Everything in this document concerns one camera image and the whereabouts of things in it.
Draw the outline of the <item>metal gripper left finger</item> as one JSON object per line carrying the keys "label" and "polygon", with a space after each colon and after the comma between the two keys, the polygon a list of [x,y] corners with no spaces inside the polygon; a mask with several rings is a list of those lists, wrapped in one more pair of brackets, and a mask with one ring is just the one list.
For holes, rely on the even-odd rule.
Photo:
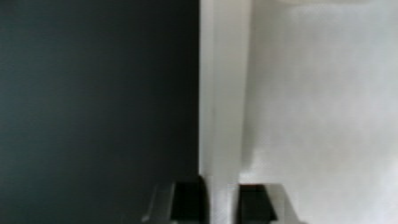
{"label": "metal gripper left finger", "polygon": [[143,224],[208,224],[208,189],[203,177],[155,187]]}

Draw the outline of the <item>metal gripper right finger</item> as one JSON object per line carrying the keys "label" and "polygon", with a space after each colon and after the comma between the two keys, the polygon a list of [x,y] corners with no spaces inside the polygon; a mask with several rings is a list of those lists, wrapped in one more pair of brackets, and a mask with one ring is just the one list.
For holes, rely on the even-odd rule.
{"label": "metal gripper right finger", "polygon": [[237,224],[306,224],[281,184],[242,184]]}

